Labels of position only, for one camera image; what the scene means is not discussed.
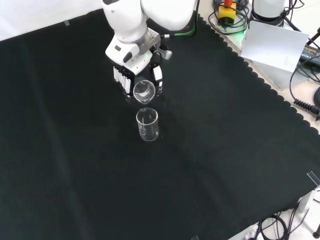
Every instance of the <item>white table surface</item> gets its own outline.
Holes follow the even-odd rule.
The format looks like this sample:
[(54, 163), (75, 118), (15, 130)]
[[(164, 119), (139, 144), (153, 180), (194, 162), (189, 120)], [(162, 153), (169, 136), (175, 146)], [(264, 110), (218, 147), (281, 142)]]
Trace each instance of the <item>white table surface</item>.
[[(214, 11), (212, 6), (213, 0), (200, 0), (199, 5), (199, 14), (203, 19), (208, 23), (208, 16)], [(296, 9), (293, 13), (292, 22), (304, 33), (310, 34), (313, 36), (317, 29), (320, 27), (320, 21), (317, 19), (319, 17), (320, 12), (320, 0), (304, 0), (305, 6), (299, 9)], [(225, 42), (228, 43), (228, 46), (233, 49), (233, 51), (237, 52), (239, 55), (241, 54), (240, 49), (232, 43), (230, 39), (228, 39), (225, 35), (220, 34), (220, 36), (224, 39)], [(317, 39), (316, 43), (320, 45), (320, 37)], [(259, 77), (263, 78), (265, 83), (269, 84), (272, 89), (276, 90), (279, 95), (283, 96), (283, 98), (291, 103), (291, 105), (297, 109), (297, 112), (301, 114), (304, 120), (310, 123), (310, 126), (316, 128), (320, 132), (320, 121), (316, 122), (316, 117), (314, 114), (310, 114), (304, 109), (299, 107), (295, 107), (293, 103), (294, 100), (290, 95), (289, 90), (280, 90), (274, 83), (271, 81), (252, 61), (247, 60), (249, 66), (253, 68), (253, 71), (258, 74)], [(311, 79), (300, 83), (292, 88), (292, 92), (296, 98), (301, 101), (307, 102), (309, 104), (314, 104), (313, 97), (315, 91), (320, 87), (319, 84), (313, 82)]]

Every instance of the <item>white card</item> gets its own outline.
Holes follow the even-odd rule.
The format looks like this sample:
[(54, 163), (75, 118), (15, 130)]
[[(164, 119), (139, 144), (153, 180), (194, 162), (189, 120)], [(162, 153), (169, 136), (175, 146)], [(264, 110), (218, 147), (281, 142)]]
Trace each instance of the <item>white card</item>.
[(241, 43), (241, 57), (293, 72), (308, 37), (302, 32), (251, 21)]

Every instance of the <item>table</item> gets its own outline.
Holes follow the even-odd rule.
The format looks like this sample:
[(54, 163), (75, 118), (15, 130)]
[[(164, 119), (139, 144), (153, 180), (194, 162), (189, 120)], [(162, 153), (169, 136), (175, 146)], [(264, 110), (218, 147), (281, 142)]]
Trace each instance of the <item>table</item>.
[[(307, 6), (312, 6), (312, 5), (319, 5), (319, 4), (317, 1), (314, 1), (314, 2), (308, 2)], [(208, 25), (209, 25), (208, 16), (213, 11), (214, 11), (214, 9), (212, 6), (212, 0), (201, 0), (200, 1), (199, 14), (201, 15), (201, 17), (203, 17), (203, 19), (207, 22)], [(316, 21), (313, 21), (313, 28), (312, 28), (312, 24), (310, 24), (310, 22), (306, 22), (301, 14), (297, 15), (295, 13), (293, 16), (294, 16), (293, 20), (296, 20), (295, 23), (298, 23), (297, 24), (298, 28), (300, 28), (303, 31), (306, 31), (307, 33), (310, 33), (310, 36), (313, 36), (315, 34), (314, 31), (316, 31), (318, 29)], [(241, 39), (239, 39), (239, 36), (232, 36), (232, 35), (225, 36), (222, 34), (220, 34), (220, 36), (224, 39), (224, 41), (227, 42), (228, 46), (231, 47), (233, 51), (235, 51), (239, 55), (241, 54), (241, 42), (240, 42)], [(247, 59), (246, 61), (248, 62), (249, 66), (251, 68), (253, 68), (253, 70), (261, 78), (263, 78), (266, 83), (268, 83), (271, 86), (272, 89), (276, 90), (279, 95), (283, 96), (286, 101), (290, 102), (291, 105), (297, 109), (297, 112), (299, 114), (301, 114), (303, 116), (303, 118), (310, 123), (311, 127), (316, 128), (320, 133), (320, 122), (316, 122), (315, 116), (309, 114), (307, 111), (304, 111), (303, 109), (301, 109), (299, 107), (296, 107), (295, 104), (293, 104), (293, 99), (292, 99), (288, 89), (287, 90), (280, 90), (278, 88), (278, 86), (276, 86), (274, 84), (274, 82), (272, 80), (270, 80), (266, 74), (264, 74), (263, 70), (259, 69), (259, 66), (257, 66), (254, 62), (252, 62), (249, 59)], [(311, 103), (313, 103), (313, 96), (314, 96), (315, 91), (319, 88), (319, 84), (315, 83), (314, 81), (312, 81), (310, 79), (304, 79), (304, 81), (305, 82), (300, 83), (297, 86), (293, 87), (292, 90), (295, 95), (299, 96), (299, 99), (311, 104)], [(308, 206), (310, 204), (310, 201), (312, 201), (315, 194), (316, 194), (316, 191), (314, 190), (314, 191), (311, 191), (310, 193), (308, 193), (307, 195), (303, 196), (303, 198), (301, 199), (301, 204), (298, 208), (298, 210), (301, 213), (306, 211), (306, 209), (308, 208)], [(230, 240), (242, 240), (243, 237), (248, 232), (250, 232), (252, 228), (253, 228), (253, 226), (248, 227), (247, 229), (243, 230), (239, 234), (232, 237)]]
[(0, 44), (3, 239), (227, 239), (313, 189), (319, 136), (208, 26), (167, 42), (147, 143), (102, 10), (69, 23)]
[[(305, 1), (307, 4), (305, 7), (312, 6), (308, 8), (308, 11), (311, 11), (312, 18), (316, 18), (315, 12), (318, 11), (320, 8), (319, 2), (316, 0), (311, 0), (309, 2)], [(208, 23), (208, 16), (214, 11), (212, 6), (212, 0), (201, 0), (199, 5), (199, 14), (203, 17), (203, 19)], [(305, 17), (306, 14), (302, 14), (300, 11), (297, 13), (294, 13), (293, 15), (293, 21), (295, 25), (305, 33), (309, 33), (312, 37), (318, 29), (318, 24), (315, 19), (310, 23), (310, 21), (306, 20), (307, 17)], [(240, 41), (237, 39), (237, 37), (230, 36), (226, 37), (225, 35), (220, 35), (224, 41), (227, 42), (228, 46), (232, 48), (232, 50), (239, 55), (241, 54), (240, 50)], [(264, 72), (259, 69), (257, 65), (255, 65), (251, 60), (246, 60), (249, 63), (249, 66), (254, 69), (254, 71), (259, 75), (259, 77), (263, 78), (266, 83), (268, 83), (272, 89), (276, 90), (279, 95), (283, 96), (286, 101), (291, 103), (291, 105), (296, 108), (297, 112), (303, 116), (303, 118), (310, 123), (310, 126), (317, 129), (320, 132), (320, 121), (315, 121), (315, 116), (309, 114), (305, 110), (296, 107), (294, 104), (294, 100), (290, 95), (290, 92), (288, 89), (286, 90), (280, 90), (272, 80), (268, 78)], [(313, 103), (313, 97), (315, 91), (319, 88), (319, 85), (312, 81), (311, 79), (306, 80), (305, 82), (295, 86), (292, 88), (292, 91), (296, 95), (297, 98), (299, 98), (301, 101), (304, 101), (306, 103), (312, 104)]]

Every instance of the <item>white cylinder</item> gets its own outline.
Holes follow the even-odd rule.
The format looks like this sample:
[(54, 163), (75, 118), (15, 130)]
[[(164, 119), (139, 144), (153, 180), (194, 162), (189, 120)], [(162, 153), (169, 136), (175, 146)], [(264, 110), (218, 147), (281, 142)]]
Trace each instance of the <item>white cylinder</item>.
[(106, 19), (119, 41), (133, 43), (146, 33), (147, 17), (141, 10), (140, 0), (101, 2)]
[(254, 0), (254, 12), (261, 17), (277, 18), (285, 8), (286, 0)]

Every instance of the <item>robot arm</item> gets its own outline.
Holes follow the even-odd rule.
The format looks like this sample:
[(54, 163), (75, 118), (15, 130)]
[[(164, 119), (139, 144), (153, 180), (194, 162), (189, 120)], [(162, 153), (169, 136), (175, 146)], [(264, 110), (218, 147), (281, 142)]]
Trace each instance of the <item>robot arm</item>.
[(135, 77), (147, 66), (153, 72), (157, 95), (162, 91), (162, 72), (150, 64), (155, 52), (170, 58), (171, 51), (161, 49), (160, 35), (147, 27), (147, 16), (170, 31), (183, 29), (192, 17), (196, 0), (101, 0), (114, 37), (105, 54), (113, 62), (114, 80), (123, 93), (133, 94)]
[(160, 26), (179, 31), (189, 22), (196, 0), (142, 0), (143, 12)]

